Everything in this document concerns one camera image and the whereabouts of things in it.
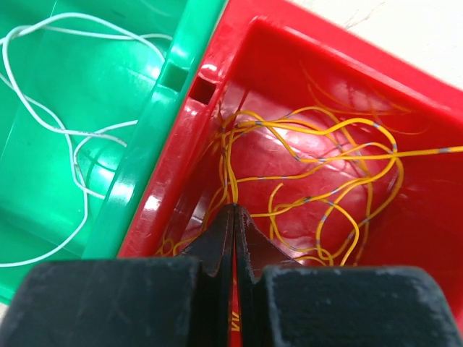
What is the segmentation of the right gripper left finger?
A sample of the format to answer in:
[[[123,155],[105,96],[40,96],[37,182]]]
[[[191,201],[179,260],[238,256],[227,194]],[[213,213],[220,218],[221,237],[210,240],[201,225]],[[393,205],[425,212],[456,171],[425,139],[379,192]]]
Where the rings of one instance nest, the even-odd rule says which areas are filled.
[[[3,346],[227,346],[233,205],[175,257],[44,262],[1,324]]]

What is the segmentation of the green bin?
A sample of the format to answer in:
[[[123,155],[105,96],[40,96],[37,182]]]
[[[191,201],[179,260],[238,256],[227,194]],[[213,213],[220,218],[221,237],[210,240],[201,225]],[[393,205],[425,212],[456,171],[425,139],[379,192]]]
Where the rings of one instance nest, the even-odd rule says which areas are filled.
[[[117,256],[224,1],[1,3],[1,302]]]

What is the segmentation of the red bin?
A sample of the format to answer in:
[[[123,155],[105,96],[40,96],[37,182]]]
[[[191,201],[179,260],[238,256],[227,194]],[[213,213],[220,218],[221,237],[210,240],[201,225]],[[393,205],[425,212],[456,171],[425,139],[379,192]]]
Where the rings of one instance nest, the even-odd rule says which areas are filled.
[[[286,1],[230,1],[120,257],[173,257],[227,205],[309,267],[404,266],[462,334],[462,92]]]

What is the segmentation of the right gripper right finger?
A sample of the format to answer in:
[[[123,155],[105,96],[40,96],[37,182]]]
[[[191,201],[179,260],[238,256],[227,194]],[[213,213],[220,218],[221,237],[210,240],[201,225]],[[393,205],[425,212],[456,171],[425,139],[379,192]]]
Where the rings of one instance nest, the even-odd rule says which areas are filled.
[[[404,266],[309,267],[234,206],[244,346],[460,346],[438,284]]]

